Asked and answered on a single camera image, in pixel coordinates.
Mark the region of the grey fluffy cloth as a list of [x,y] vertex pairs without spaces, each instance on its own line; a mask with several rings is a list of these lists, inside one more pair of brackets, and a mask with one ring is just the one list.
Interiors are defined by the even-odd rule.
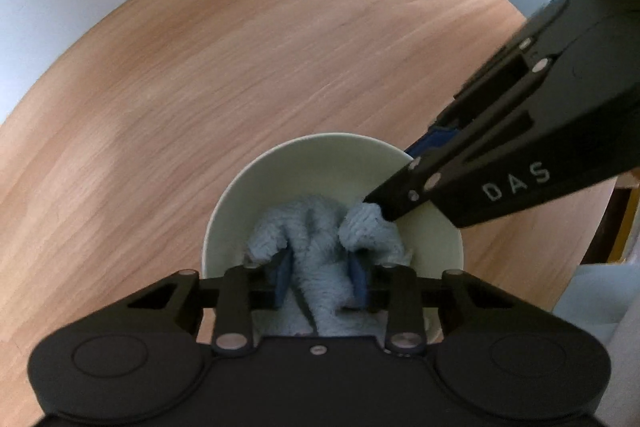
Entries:
[[384,337],[385,321],[357,311],[348,276],[350,253],[364,249],[374,265],[411,263],[398,226],[375,204],[352,208],[334,199],[308,196],[262,214],[245,247],[248,265],[265,265],[283,251],[292,254],[292,281],[282,307],[255,311],[258,336]]

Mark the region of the pale green bowl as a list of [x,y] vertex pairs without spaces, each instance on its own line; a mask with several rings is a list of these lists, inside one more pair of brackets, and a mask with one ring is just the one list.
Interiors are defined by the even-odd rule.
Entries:
[[[352,208],[409,160],[393,145],[349,133],[308,135],[273,147],[246,166],[218,200],[205,233],[205,276],[221,277],[235,265],[248,265],[246,243],[268,209],[308,196]],[[393,223],[412,252],[408,267],[419,277],[462,268],[460,232],[430,202]]]

